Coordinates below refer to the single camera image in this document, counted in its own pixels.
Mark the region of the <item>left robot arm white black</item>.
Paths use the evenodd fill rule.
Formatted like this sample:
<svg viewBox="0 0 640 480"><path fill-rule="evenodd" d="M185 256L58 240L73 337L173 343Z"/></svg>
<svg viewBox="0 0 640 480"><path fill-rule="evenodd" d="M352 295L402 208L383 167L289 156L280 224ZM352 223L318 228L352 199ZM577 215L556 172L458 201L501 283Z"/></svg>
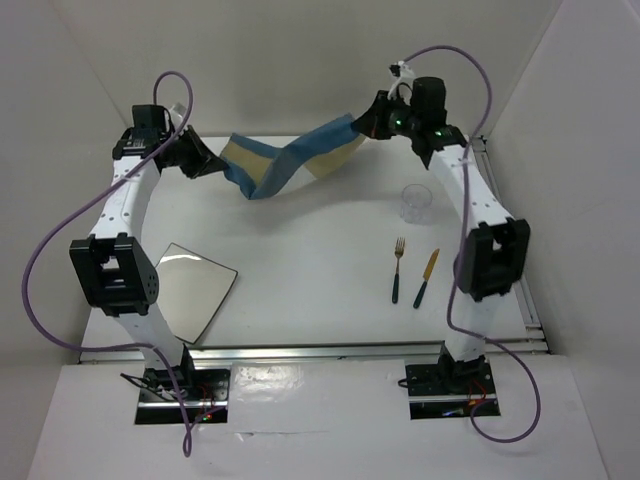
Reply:
<svg viewBox="0 0 640 480"><path fill-rule="evenodd" d="M135 105L132 117L112 151L115 190L88 237L73 241L69 254L88 303L142 347L146 378L184 399L196 390L198 376L157 304L159 275L140 244L142 224L164 169L177 167L196 179L228 166L192 127L178 131L166 108Z"/></svg>

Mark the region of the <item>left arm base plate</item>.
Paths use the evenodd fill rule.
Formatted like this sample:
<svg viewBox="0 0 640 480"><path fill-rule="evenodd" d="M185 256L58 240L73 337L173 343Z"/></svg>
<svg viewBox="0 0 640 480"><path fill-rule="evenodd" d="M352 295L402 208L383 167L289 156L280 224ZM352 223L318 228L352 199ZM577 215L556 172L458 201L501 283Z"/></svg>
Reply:
<svg viewBox="0 0 640 480"><path fill-rule="evenodd" d="M183 422L178 396L170 382L165 385L154 382L149 372L143 376L125 373L120 376L138 389L136 425L174 425ZM193 384L180 388L190 423L224 424L228 421L230 380L229 368L193 372Z"/></svg>

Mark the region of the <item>blue beige white cloth placemat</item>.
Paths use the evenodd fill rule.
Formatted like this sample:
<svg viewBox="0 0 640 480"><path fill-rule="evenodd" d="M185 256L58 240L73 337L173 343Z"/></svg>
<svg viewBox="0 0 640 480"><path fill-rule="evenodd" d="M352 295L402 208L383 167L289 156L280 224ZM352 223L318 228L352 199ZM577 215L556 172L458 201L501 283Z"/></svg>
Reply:
<svg viewBox="0 0 640 480"><path fill-rule="evenodd" d="M343 115L282 147L234 134L220 153L225 178L248 200L263 200L299 189L337 171L363 144L352 129L354 117Z"/></svg>

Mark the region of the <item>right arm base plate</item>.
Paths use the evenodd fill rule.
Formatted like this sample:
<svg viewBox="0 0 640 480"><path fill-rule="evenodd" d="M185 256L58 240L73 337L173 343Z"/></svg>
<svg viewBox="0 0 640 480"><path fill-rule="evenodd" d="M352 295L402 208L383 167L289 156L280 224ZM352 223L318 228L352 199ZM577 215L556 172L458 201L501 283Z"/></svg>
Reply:
<svg viewBox="0 0 640 480"><path fill-rule="evenodd" d="M435 364L409 364L397 385L408 395L412 420L500 416L499 401L490 365L485 362L478 373L447 381Z"/></svg>

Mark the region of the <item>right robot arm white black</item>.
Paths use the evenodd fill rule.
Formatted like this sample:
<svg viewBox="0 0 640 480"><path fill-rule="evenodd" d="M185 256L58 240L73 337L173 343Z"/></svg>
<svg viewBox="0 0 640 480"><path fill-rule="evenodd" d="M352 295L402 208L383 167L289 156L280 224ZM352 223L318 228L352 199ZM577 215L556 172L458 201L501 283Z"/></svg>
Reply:
<svg viewBox="0 0 640 480"><path fill-rule="evenodd" d="M500 204L484 181L469 157L465 136L447 121L445 99L441 79L420 77L409 100L378 91L352 127L375 140L408 138L465 224L463 248L453 265L456 295L448 308L450 331L432 371L407 383L425 392L462 394L487 373L485 338L504 297L522 276L531 229Z"/></svg>

